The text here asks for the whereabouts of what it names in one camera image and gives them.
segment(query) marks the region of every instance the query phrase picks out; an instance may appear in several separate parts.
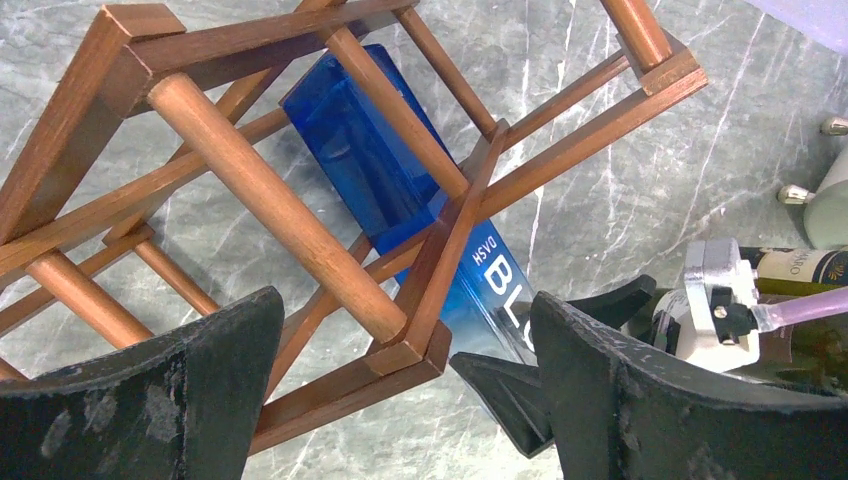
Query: wine bottle label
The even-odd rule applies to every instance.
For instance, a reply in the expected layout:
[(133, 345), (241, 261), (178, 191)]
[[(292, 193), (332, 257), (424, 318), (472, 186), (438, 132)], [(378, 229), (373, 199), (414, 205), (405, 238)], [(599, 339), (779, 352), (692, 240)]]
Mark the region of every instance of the wine bottle label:
[[(762, 295), (759, 303), (773, 305), (796, 297), (786, 295)], [(760, 333), (760, 359), (766, 363), (792, 363), (792, 330), (794, 325), (780, 327), (772, 332)]]
[(653, 325), (648, 343), (674, 355), (680, 336), (680, 319), (689, 315), (689, 299), (686, 290), (672, 290), (657, 302), (652, 318)]
[(757, 269), (761, 293), (803, 296), (848, 285), (848, 251), (791, 248), (739, 249)]

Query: marble floor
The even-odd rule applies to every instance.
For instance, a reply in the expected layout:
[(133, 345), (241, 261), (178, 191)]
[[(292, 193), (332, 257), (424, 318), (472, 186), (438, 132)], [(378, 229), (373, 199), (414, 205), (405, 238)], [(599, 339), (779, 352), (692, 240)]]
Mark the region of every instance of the marble floor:
[[(735, 236), (745, 245), (803, 246), (800, 211), (774, 200), (781, 184), (815, 187), (840, 149), (818, 134), (848, 113), (848, 62), (741, 0), (649, 0), (662, 25), (688, 44), (711, 85), (498, 215), (495, 225), (538, 290), (565, 299), (610, 289), (639, 273), (679, 280), (687, 242)], [(0, 180), (4, 179), (102, 0), (0, 1)], [(295, 0), (169, 0), (189, 29), (290, 11)], [(616, 49), (596, 0), (424, 0), (419, 11), (496, 117), (516, 120)], [(475, 130), (405, 32), (387, 46), (455, 157)], [(246, 120), (309, 66), (298, 61)], [(608, 84), (501, 159), (496, 177), (635, 88)], [(221, 90), (211, 93), (220, 95)], [(68, 209), (148, 172), (180, 139), (152, 115), (119, 131)], [(258, 150), (344, 243), (358, 234), (344, 205), (291, 129)], [(156, 215), (159, 244), (222, 304), (274, 285), (287, 310), (315, 282), (211, 174)], [(90, 242), (72, 257), (97, 248)], [(164, 332), (196, 314), (136, 258), (98, 282)], [(22, 281), (0, 307), (33, 288)], [(387, 285), (394, 290), (396, 285)], [(280, 391), (361, 354), (368, 340), (347, 314), (328, 318)], [(63, 306), (0, 341), (0, 355), (32, 376), (111, 347)], [(318, 429), (248, 461), (244, 478), (561, 478), (555, 452), (521, 457), (456, 374)]]

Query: green bottle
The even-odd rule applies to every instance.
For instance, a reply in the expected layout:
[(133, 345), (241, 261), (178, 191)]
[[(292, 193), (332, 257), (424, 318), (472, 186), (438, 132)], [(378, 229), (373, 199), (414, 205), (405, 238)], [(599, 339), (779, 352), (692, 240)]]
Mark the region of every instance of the green bottle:
[[(763, 295), (773, 304), (793, 297)], [(760, 334), (760, 359), (734, 374), (770, 383), (848, 395), (848, 315), (834, 315)]]
[(743, 260), (757, 270), (765, 295), (803, 297), (848, 286), (848, 247), (843, 250), (741, 247)]

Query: blue glass bottle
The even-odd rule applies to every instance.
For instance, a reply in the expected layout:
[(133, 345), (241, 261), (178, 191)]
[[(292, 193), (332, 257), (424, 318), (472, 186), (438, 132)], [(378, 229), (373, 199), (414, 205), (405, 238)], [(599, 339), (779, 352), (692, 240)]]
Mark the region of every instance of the blue glass bottle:
[[(365, 50), (448, 153), (388, 52), (380, 45)], [(381, 255), (438, 216), (446, 195), (331, 54), (316, 63), (282, 107)], [(397, 275), (399, 283), (406, 273)], [(441, 312), (453, 334), (451, 354), (535, 364), (529, 333), (533, 296), (492, 223), (476, 226)]]

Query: wooden frame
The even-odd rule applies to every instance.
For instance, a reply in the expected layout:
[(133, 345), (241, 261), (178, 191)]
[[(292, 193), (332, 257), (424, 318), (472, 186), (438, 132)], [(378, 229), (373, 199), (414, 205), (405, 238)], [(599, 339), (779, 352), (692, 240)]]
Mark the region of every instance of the wooden frame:
[[(610, 145), (707, 83), (691, 53), (643, 0), (601, 0), (621, 50), (510, 126), (496, 121), (415, 12), (416, 0), (304, 0), (295, 12), (186, 33), (163, 5), (101, 9), (0, 189), (0, 290), (23, 275), (41, 288), (0, 311), (0, 336), (55, 300), (117, 348), (150, 331), (91, 279), (135, 252), (202, 314), (219, 307), (153, 242), (150, 216), (178, 188), (212, 171), (320, 283), (290, 315), (270, 397), (323, 318), (340, 307), (374, 338), (362, 358), (263, 408), (252, 453), (389, 398), (444, 371), (450, 332), (439, 321), (472, 227)], [(444, 154), (359, 43), (399, 22), (480, 130), (459, 166)], [(367, 265), (364, 236), (349, 250), (253, 149), (288, 125), (276, 109), (233, 125), (296, 58), (328, 48), (371, 97), (450, 201), (439, 221)], [(489, 186), (499, 156), (632, 68), (642, 88)], [(204, 90), (234, 81), (217, 104)], [(125, 118), (155, 110), (185, 140), (153, 172), (56, 218)], [(106, 248), (76, 265), (63, 252), (109, 230)], [(394, 300), (379, 284), (405, 268)], [(0, 360), (0, 379), (24, 380)]]

